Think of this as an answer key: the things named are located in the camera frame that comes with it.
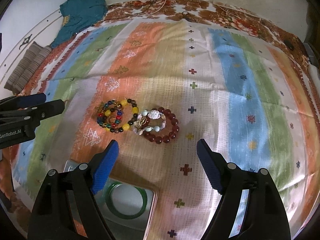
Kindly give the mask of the green jade bangle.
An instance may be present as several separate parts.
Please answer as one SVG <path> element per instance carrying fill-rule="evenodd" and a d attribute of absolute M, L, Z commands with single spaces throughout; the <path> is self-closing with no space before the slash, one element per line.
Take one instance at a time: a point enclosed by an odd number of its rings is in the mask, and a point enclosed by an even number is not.
<path fill-rule="evenodd" d="M 141 198 L 143 200 L 143 205 L 142 207 L 140 208 L 140 210 L 135 213 L 135 214 L 132 214 L 132 215 L 126 215 L 126 214 L 123 214 L 121 212 L 119 212 L 114 203 L 113 203 L 113 199 L 112 199 L 112 193 L 113 191 L 120 187 L 121 185 L 124 185 L 123 183 L 120 183 L 120 182 L 115 182 L 113 184 L 111 184 L 107 191 L 106 191 L 106 196 L 105 196 L 105 203 L 108 207 L 108 209 L 110 210 L 110 212 L 112 214 L 114 214 L 115 216 L 117 216 L 118 218 L 120 219 L 124 219 L 124 220 L 131 220 L 131 219 L 136 219 L 138 217 L 140 217 L 146 210 L 146 206 L 147 206 L 147 203 L 148 203 L 148 197 L 147 197 L 147 194 L 146 194 L 146 191 L 144 189 L 141 189 L 139 187 L 135 187 L 133 186 L 141 195 Z"/>

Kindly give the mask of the striped brown pillow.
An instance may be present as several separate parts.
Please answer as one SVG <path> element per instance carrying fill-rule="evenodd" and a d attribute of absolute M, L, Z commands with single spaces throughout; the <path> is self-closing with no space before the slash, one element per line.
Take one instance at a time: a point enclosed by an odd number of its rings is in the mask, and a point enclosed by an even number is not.
<path fill-rule="evenodd" d="M 33 42 L 9 76 L 4 88 L 12 91 L 14 95 L 20 94 L 51 51 L 50 46 L 42 47 Z"/>

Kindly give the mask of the metal jewelry tin box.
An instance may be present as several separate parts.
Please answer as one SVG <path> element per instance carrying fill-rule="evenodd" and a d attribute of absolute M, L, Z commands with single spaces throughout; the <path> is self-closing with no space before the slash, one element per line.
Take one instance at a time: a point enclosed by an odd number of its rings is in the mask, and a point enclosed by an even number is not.
<path fill-rule="evenodd" d="M 153 211 L 157 203 L 156 191 L 145 187 L 139 187 L 146 191 L 148 197 L 146 210 L 136 219 L 124 220 L 112 214 L 105 203 L 106 191 L 108 187 L 115 182 L 124 184 L 116 188 L 112 193 L 113 203 L 119 212 L 126 215 L 132 215 L 137 213 L 143 205 L 140 193 L 133 187 L 138 187 L 137 185 L 125 183 L 117 178 L 108 178 L 103 189 L 94 195 L 95 201 L 97 202 L 107 226 L 115 239 L 147 239 Z"/>

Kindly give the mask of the teal shirt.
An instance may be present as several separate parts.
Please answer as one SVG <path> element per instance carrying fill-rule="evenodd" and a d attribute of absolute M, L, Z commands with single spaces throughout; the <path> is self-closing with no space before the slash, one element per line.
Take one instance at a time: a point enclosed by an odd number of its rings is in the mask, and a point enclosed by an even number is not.
<path fill-rule="evenodd" d="M 60 13 L 63 16 L 62 27 L 51 48 L 102 20 L 107 13 L 107 5 L 105 0 L 67 0 L 60 5 Z"/>

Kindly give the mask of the black scissors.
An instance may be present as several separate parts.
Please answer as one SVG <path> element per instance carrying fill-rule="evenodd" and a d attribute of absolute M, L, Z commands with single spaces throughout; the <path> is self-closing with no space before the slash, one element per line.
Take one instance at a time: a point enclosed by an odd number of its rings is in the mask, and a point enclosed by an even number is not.
<path fill-rule="evenodd" d="M 194 19 L 192 18 L 192 15 L 189 14 L 189 12 L 184 11 L 181 13 L 182 14 L 182 18 L 185 19 L 188 22 L 194 22 Z"/>

